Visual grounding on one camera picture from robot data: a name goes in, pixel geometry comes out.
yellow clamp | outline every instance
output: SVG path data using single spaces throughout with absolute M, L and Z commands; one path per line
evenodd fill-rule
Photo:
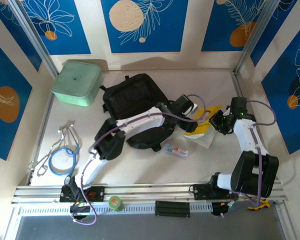
M 248 209 L 251 211 L 257 211 L 259 209 L 263 209 L 263 208 L 270 208 L 270 204 L 269 204 L 269 200 L 260 200 L 260 203 L 262 203 L 260 206 L 249 206 Z

green tape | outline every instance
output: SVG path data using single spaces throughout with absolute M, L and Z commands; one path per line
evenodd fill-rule
M 117 212 L 120 212 L 124 208 L 124 204 L 118 196 L 110 197 L 108 203 L 109 207 Z

black bag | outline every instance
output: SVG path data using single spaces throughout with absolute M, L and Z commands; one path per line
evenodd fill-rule
M 125 81 L 118 85 L 105 88 L 103 95 L 103 111 L 109 111 L 115 120 L 133 117 L 148 111 L 159 102 L 168 102 L 167 97 L 147 74 L 125 76 Z M 136 149 L 152 148 L 155 152 L 161 150 L 160 143 L 168 138 L 175 129 L 175 124 L 153 127 L 127 140 Z

mint green container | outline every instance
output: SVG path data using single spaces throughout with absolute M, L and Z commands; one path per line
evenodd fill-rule
M 68 104 L 89 106 L 104 81 L 99 66 L 84 62 L 67 62 L 52 86 L 56 98 Z

white wall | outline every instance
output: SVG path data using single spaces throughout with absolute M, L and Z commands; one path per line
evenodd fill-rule
M 53 82 L 46 67 L 35 70 L 24 52 L 0 21 L 0 48 L 32 86 L 7 161 L 0 159 L 0 235 L 4 234 L 12 210 L 10 205 L 16 186 L 27 173 Z
M 233 69 L 239 60 L 240 51 L 201 52 L 215 0 L 188 1 L 181 52 L 116 54 L 111 53 L 101 1 L 74 1 L 91 54 L 51 56 L 59 71 L 73 59 L 99 60 L 94 63 L 101 66 L 106 61 L 109 70 Z
M 260 62 L 254 68 L 249 59 L 241 71 L 242 86 L 246 97 L 269 104 L 261 81 L 287 48 L 300 30 L 300 0 L 297 1 L 281 29 L 278 31 Z M 252 105 L 257 121 L 271 122 L 272 113 L 264 106 Z M 261 126 L 260 132 L 266 148 L 271 155 L 279 158 L 278 178 L 281 180 L 284 192 L 289 200 L 291 214 L 297 224 L 300 234 L 300 150 L 289 155 L 277 124 Z

